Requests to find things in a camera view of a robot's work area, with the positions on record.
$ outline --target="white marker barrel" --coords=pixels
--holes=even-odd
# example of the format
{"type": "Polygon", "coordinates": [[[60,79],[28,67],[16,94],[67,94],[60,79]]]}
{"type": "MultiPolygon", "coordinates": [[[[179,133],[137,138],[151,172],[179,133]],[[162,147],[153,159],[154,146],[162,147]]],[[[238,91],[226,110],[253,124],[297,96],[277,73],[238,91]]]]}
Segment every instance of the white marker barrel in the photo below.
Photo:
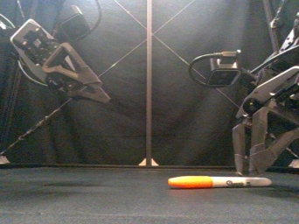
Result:
{"type": "Polygon", "coordinates": [[[269,178],[251,177],[210,177],[182,176],[169,179],[169,185],[175,188],[251,187],[270,186],[269,178]]]}

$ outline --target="black curtain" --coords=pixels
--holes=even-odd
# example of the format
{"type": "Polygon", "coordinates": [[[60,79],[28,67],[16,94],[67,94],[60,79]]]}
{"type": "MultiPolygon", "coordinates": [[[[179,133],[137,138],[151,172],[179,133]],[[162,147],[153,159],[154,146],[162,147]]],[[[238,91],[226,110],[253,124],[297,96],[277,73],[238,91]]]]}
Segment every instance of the black curtain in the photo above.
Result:
{"type": "MultiPolygon", "coordinates": [[[[22,2],[28,17],[34,1],[22,2]]],[[[12,162],[138,165],[146,158],[147,1],[99,2],[102,23],[72,45],[99,75],[113,102],[71,101],[7,153],[12,162]]],[[[20,24],[18,7],[11,3],[11,12],[3,11],[3,4],[0,13],[20,24]]],[[[95,25],[94,0],[38,1],[35,20],[50,32],[60,11],[72,4],[80,7],[90,26],[95,25]]],[[[295,1],[283,13],[282,36],[289,33],[287,20],[295,19],[291,4],[295,1]]],[[[154,1],[153,10],[154,160],[159,165],[234,165],[231,129],[246,89],[239,83],[221,90],[203,88],[187,69],[197,56],[238,49],[246,69],[265,61],[273,49],[263,2],[166,0],[154,1]]],[[[64,93],[23,77],[7,143],[67,100],[64,93]]]]}

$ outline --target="black cable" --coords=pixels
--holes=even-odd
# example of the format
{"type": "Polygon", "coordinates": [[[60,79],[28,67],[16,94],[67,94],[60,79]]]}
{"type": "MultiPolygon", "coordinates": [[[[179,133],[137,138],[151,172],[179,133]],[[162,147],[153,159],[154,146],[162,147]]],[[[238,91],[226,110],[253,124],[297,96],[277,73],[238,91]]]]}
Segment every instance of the black cable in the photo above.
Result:
{"type": "Polygon", "coordinates": [[[199,61],[202,61],[202,60],[211,59],[211,58],[217,58],[217,57],[219,57],[219,56],[222,56],[222,53],[221,53],[221,52],[215,52],[215,53],[205,54],[205,55],[199,56],[198,58],[195,58],[195,59],[193,60],[193,62],[191,62],[191,64],[190,64],[190,67],[189,67],[189,74],[190,74],[190,76],[191,76],[191,79],[193,79],[198,84],[201,84],[202,86],[205,86],[206,88],[215,88],[215,86],[213,86],[213,85],[205,83],[203,81],[201,81],[201,80],[198,79],[198,75],[195,75],[193,71],[195,71],[197,74],[201,74],[201,73],[194,69],[194,65],[195,65],[197,63],[199,63],[199,61]]]}
{"type": "Polygon", "coordinates": [[[92,33],[98,29],[100,21],[102,21],[102,8],[100,8],[99,0],[95,0],[95,2],[98,5],[98,22],[95,23],[92,29],[90,29],[88,33],[92,33]]]}

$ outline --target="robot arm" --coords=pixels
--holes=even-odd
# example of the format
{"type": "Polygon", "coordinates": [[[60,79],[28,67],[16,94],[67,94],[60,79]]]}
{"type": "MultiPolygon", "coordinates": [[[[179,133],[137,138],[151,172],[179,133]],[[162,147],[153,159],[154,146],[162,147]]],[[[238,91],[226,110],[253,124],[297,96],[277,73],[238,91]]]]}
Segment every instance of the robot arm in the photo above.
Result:
{"type": "Polygon", "coordinates": [[[30,19],[11,41],[34,75],[50,88],[68,93],[71,98],[109,102],[102,81],[70,43],[60,44],[30,19]]]}

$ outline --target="cable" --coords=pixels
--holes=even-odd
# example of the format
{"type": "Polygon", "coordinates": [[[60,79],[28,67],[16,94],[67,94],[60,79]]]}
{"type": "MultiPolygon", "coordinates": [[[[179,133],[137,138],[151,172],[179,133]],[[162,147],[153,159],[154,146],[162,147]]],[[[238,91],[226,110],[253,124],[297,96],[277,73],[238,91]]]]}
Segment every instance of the cable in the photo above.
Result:
{"type": "Polygon", "coordinates": [[[15,28],[15,24],[12,23],[12,21],[3,15],[0,14],[0,17],[6,20],[6,22],[12,26],[11,28],[15,28]]]}
{"type": "Polygon", "coordinates": [[[22,58],[18,60],[18,65],[23,71],[23,74],[26,76],[26,78],[34,82],[35,84],[38,84],[39,86],[43,86],[43,87],[48,87],[44,83],[39,82],[26,71],[24,71],[24,66],[22,64],[22,58]]]}
{"type": "Polygon", "coordinates": [[[205,79],[203,75],[193,68],[195,63],[198,63],[201,60],[206,60],[206,59],[210,59],[210,58],[215,58],[218,56],[221,56],[222,53],[219,52],[215,52],[215,53],[210,53],[210,54],[205,54],[202,56],[199,56],[198,58],[195,58],[190,64],[190,67],[189,67],[189,74],[191,76],[191,79],[198,83],[201,84],[202,86],[205,86],[206,88],[215,88],[213,85],[205,83],[203,81],[201,81],[198,79],[198,77],[195,76],[193,70],[202,76],[202,78],[205,79]]]}
{"type": "Polygon", "coordinates": [[[99,23],[102,21],[102,8],[100,8],[99,0],[95,0],[95,2],[96,2],[96,5],[98,5],[98,22],[95,23],[92,29],[90,29],[88,33],[92,33],[98,29],[99,23]]]}

